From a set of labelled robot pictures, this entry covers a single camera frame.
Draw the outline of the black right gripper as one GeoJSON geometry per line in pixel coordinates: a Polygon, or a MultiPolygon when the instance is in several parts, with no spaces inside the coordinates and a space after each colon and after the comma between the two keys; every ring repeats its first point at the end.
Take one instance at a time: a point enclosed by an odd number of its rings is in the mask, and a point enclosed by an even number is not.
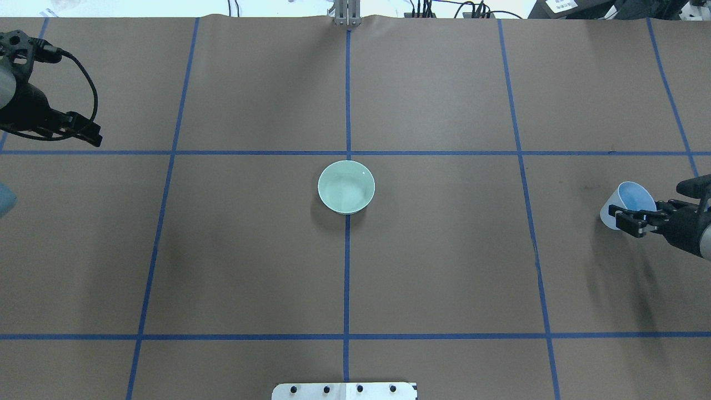
{"type": "Polygon", "coordinates": [[[650,211],[610,204],[608,213],[618,217],[618,230],[624,233],[642,238],[656,231],[671,246],[702,259],[709,259],[709,207],[699,207],[689,202],[657,202],[656,205],[658,210],[650,211]]]}

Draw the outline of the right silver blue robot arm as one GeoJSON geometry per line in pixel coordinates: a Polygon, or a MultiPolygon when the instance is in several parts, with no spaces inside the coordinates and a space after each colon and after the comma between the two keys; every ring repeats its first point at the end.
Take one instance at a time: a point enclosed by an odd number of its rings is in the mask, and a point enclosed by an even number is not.
{"type": "Polygon", "coordinates": [[[614,227],[635,238],[648,233],[663,236],[666,243],[686,253],[709,261],[709,208],[678,200],[656,202],[655,210],[634,211],[616,205],[603,210],[612,216],[614,227]]]}

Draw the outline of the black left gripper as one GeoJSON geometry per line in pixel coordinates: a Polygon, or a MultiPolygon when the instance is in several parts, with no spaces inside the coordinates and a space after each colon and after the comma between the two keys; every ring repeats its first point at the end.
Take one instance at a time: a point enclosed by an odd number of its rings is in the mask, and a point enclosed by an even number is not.
{"type": "Polygon", "coordinates": [[[10,101],[2,107],[2,130],[26,139],[82,140],[99,148],[101,127],[78,112],[62,114],[50,107],[46,95],[30,83],[19,83],[10,101]]]}

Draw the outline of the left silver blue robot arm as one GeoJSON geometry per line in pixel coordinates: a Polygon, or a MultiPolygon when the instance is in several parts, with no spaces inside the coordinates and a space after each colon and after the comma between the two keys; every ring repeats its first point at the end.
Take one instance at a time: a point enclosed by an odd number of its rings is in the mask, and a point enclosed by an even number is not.
{"type": "Polygon", "coordinates": [[[2,132],[38,142],[78,139],[98,148],[103,137],[96,122],[99,109],[96,84],[76,56],[64,50],[60,55],[73,61],[89,84],[91,116],[53,109],[43,91],[33,84],[20,83],[8,68],[2,67],[2,132]]]}

